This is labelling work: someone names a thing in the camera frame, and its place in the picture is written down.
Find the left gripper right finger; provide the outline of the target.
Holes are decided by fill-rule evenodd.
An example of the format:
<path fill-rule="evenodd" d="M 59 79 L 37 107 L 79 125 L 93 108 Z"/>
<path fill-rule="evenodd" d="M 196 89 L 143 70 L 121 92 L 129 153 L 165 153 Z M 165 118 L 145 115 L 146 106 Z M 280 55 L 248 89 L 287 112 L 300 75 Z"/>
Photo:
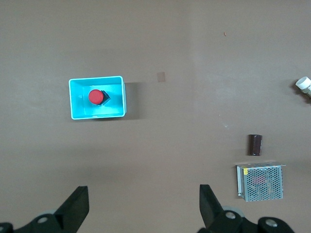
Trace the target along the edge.
<path fill-rule="evenodd" d="M 205 225 L 199 233 L 242 233 L 242 217 L 224 210 L 208 184 L 200 185 L 199 209 Z"/>

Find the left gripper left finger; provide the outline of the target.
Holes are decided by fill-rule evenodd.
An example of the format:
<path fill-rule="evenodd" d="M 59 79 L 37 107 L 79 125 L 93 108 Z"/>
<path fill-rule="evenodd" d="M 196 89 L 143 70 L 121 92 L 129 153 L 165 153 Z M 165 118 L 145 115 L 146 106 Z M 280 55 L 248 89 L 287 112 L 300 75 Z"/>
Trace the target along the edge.
<path fill-rule="evenodd" d="M 79 186 L 53 214 L 40 215 L 14 232 L 76 233 L 88 213 L 88 187 Z"/>

